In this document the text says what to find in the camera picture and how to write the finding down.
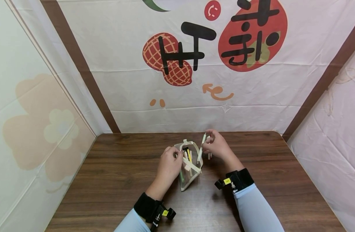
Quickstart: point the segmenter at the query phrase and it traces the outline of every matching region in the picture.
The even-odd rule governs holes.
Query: transparent pencil case
[[[187,156],[183,156],[183,164],[181,171],[178,176],[178,180],[180,183],[180,190],[185,191],[189,185],[193,182],[199,174],[202,173],[202,166],[203,166],[203,159],[201,158],[197,163],[197,158],[199,154],[199,148],[197,144],[193,141],[187,141],[186,139],[183,140],[183,143],[176,144],[175,147],[182,151],[184,154],[184,149],[188,148],[190,151],[191,158]]]

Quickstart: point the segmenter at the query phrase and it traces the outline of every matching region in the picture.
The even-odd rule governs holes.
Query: light blue sleeve
[[[284,232],[273,209],[255,184],[234,194],[245,232]]]
[[[114,232],[150,232],[150,229],[133,208]]]

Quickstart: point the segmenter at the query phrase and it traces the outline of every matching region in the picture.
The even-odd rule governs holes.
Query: left hand
[[[158,164],[157,175],[146,195],[154,200],[162,200],[175,178],[180,173],[183,163],[183,153],[176,147],[167,147]]]

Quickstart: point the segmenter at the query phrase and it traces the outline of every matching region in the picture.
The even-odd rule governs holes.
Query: brown table
[[[223,132],[248,168],[285,231],[345,231],[282,137],[273,131]],[[183,139],[199,144],[202,133],[100,135],[66,193],[47,232],[112,232],[153,181],[167,146]],[[165,196],[176,212],[158,231],[239,231],[229,189],[218,190],[222,162],[204,159],[199,179],[180,192],[178,181]]]

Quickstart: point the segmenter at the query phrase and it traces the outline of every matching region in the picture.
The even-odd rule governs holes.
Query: wrist strap
[[[163,201],[154,200],[145,193],[141,194],[139,200],[134,205],[135,212],[145,219],[146,223],[152,223],[151,231],[158,227],[162,216],[172,220],[176,213],[172,208],[168,210],[163,206]]]
[[[145,193],[141,194],[139,200],[134,205],[134,210],[139,216],[145,219],[146,223],[153,222],[153,215],[163,201],[154,200]]]
[[[224,188],[225,185],[231,184],[233,193],[236,193],[238,191],[247,188],[248,186],[254,183],[247,169],[242,169],[240,171],[232,171],[230,173],[227,173],[225,176],[226,179],[224,181],[223,180],[216,181],[215,186],[218,189],[222,189]]]

